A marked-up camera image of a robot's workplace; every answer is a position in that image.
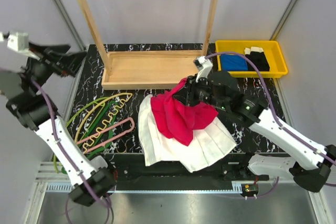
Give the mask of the lime green hanger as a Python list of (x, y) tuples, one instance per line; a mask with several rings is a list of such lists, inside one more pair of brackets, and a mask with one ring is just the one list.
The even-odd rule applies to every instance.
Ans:
[[(81, 109), (79, 109), (69, 120), (68, 122), (66, 123), (66, 127), (68, 127), (72, 122), (73, 120), (79, 116), (81, 114), (82, 111), (84, 111), (87, 107), (90, 107), (92, 106), (93, 104), (97, 105), (99, 101), (103, 101), (104, 99), (106, 99), (108, 97), (102, 97), (102, 98), (98, 98), (98, 99), (95, 99), (91, 102), (89, 102), (88, 104), (86, 104), (85, 106), (83, 106)], [(54, 170), (57, 174), (60, 173), (59, 169), (58, 169), (58, 164), (57, 164), (57, 161), (56, 161), (56, 155), (53, 154), (53, 157), (52, 157), (52, 163), (53, 163), (53, 166), (54, 166)]]

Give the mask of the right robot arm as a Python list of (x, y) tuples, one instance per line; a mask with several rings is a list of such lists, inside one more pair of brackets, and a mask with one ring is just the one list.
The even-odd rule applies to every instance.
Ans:
[(301, 188), (318, 193), (326, 185), (335, 162), (335, 146), (323, 146), (303, 136), (271, 110), (271, 103), (240, 92), (237, 80), (228, 72), (212, 72), (208, 77), (189, 76), (174, 95), (187, 106), (201, 102), (224, 112), (235, 123), (271, 140), (288, 157), (249, 154), (233, 173), (244, 180), (254, 176), (293, 179)]

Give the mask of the magenta pink shirt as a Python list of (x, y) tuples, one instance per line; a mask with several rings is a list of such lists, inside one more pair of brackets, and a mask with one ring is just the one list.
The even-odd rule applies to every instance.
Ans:
[(218, 112), (203, 102), (196, 106), (186, 106), (173, 98), (185, 84), (184, 78), (171, 91), (153, 96), (150, 105), (158, 131), (167, 138), (189, 146), (194, 138), (193, 132), (209, 126), (218, 116)]

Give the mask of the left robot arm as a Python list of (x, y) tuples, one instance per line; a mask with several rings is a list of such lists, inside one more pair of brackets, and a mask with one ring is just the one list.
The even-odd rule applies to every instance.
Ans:
[(86, 51), (69, 52), (70, 45), (40, 46), (9, 41), (7, 47), (27, 56), (20, 72), (1, 70), (1, 94), (6, 108), (20, 124), (35, 132), (57, 156), (73, 187), (70, 199), (83, 206), (98, 202), (116, 184), (113, 167), (103, 157), (88, 160), (71, 138), (58, 108), (42, 89), (52, 74), (76, 76)]

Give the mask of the white pink garment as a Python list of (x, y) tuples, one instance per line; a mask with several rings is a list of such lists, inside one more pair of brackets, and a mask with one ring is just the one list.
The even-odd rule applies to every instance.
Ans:
[(236, 147), (236, 141), (218, 118), (205, 129), (195, 130), (189, 146), (165, 137), (155, 123), (151, 98), (151, 95), (144, 98), (138, 114), (138, 136), (146, 166), (160, 161), (179, 161), (192, 173), (213, 165)]

